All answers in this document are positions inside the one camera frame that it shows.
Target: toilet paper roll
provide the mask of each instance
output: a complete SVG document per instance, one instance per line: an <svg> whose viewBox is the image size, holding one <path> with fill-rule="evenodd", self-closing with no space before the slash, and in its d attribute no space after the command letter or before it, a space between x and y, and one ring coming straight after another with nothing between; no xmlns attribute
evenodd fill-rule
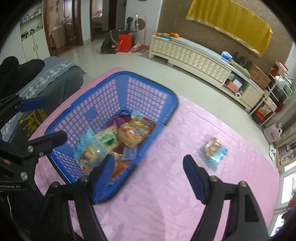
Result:
<svg viewBox="0 0 296 241"><path fill-rule="evenodd" d="M237 92L237 93L235 93L235 96L236 96L237 98L240 98L240 97L242 96L242 94L241 94L240 92Z"/></svg>

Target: white tufted cabinet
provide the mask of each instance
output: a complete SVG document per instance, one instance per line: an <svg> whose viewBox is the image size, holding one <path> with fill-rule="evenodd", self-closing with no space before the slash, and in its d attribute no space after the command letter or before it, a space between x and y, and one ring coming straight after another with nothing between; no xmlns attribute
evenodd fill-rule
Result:
<svg viewBox="0 0 296 241"><path fill-rule="evenodd" d="M246 107L250 111L262 97L262 90L252 80L246 76L248 82L248 90L253 90L253 93L248 93L239 99L234 93L223 87L229 74L235 70L233 66L227 64L221 59L220 55L201 46L186 40L185 43L173 40L164 39L161 37L152 36L149 58L154 55L160 56L168 60L168 65L176 65L200 78L216 86L236 101Z"/></svg>

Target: blue plastic basket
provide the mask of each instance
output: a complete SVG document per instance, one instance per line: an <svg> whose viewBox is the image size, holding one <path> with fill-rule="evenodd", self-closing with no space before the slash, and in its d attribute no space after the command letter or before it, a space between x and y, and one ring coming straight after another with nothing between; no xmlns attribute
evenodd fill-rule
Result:
<svg viewBox="0 0 296 241"><path fill-rule="evenodd" d="M166 87L131 72L109 76L97 86L81 95L46 130L46 134L63 130L67 142L49 154L49 159L66 183L74 183L85 175L73 158L73 148L79 138L91 127L95 133L102 130L118 114L131 114L137 110L157 123L157 126L138 147L130 166L96 202L112 198L124 181L138 166L142 156L169 121L178 106L178 98Z"/></svg>

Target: blue gripper pad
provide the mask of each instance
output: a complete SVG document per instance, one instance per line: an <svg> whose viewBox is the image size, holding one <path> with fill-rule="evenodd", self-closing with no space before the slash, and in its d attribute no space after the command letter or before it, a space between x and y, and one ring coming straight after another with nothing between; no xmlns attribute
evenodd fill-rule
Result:
<svg viewBox="0 0 296 241"><path fill-rule="evenodd" d="M113 155L108 154L102 164L92 170L89 175L93 196L91 197L93 204L102 199L104 192L109 184L112 172L115 166Z"/></svg>
<svg viewBox="0 0 296 241"><path fill-rule="evenodd" d="M196 198L203 204L207 204L210 196L209 175L207 171L199 167L191 155L186 155L183 158L183 169Z"/></svg>

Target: red bag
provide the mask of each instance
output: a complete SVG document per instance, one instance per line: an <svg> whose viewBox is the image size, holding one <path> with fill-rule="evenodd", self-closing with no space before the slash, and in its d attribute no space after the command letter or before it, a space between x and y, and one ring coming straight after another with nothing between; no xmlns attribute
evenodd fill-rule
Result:
<svg viewBox="0 0 296 241"><path fill-rule="evenodd" d="M128 53L131 50L131 33L120 34L118 36L118 43L115 48L118 52Z"/></svg>

